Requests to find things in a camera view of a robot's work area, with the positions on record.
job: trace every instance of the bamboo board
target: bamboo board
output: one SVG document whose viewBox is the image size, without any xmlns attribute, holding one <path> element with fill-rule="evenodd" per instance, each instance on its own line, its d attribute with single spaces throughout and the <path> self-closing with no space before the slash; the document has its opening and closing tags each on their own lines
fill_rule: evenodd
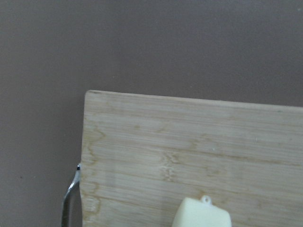
<svg viewBox="0 0 303 227">
<path fill-rule="evenodd" d="M 84 227 L 170 227 L 212 197 L 234 227 L 303 226 L 303 108 L 89 91 Z"/>
</svg>

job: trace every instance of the wood grain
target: wood grain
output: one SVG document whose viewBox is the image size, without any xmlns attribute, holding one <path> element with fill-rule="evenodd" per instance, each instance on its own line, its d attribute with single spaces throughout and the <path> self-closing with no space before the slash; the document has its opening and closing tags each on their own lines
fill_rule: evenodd
<svg viewBox="0 0 303 227">
<path fill-rule="evenodd" d="M 204 194 L 234 227 L 303 226 L 303 108 L 89 91 L 85 227 L 170 227 Z"/>
</svg>

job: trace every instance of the wooden cutting board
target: wooden cutting board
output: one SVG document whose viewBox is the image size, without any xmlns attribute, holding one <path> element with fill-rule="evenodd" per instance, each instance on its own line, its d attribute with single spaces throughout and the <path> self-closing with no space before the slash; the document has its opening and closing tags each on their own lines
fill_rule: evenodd
<svg viewBox="0 0 303 227">
<path fill-rule="evenodd" d="M 303 226 L 303 108 L 88 91 L 84 227 L 170 227 L 212 197 L 234 227 Z"/>
</svg>

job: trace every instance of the metal handle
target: metal handle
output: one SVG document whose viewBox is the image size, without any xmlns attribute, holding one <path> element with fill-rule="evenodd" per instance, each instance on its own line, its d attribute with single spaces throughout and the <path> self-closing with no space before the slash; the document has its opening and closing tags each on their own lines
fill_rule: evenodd
<svg viewBox="0 0 303 227">
<path fill-rule="evenodd" d="M 63 199 L 61 227 L 69 227 L 71 197 L 73 193 L 76 191 L 75 189 L 79 188 L 80 177 L 81 177 L 80 173 L 81 173 L 81 167 L 80 164 L 78 164 L 74 179 L 70 184 Z"/>
</svg>

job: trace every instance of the gray background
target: gray background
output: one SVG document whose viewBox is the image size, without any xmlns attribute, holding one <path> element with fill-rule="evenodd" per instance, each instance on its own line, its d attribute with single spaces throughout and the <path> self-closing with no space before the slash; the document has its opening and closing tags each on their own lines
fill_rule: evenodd
<svg viewBox="0 0 303 227">
<path fill-rule="evenodd" d="M 1 0 L 0 226 L 60 226 L 85 91 L 303 106 L 302 55 L 302 1 Z"/>
</svg>

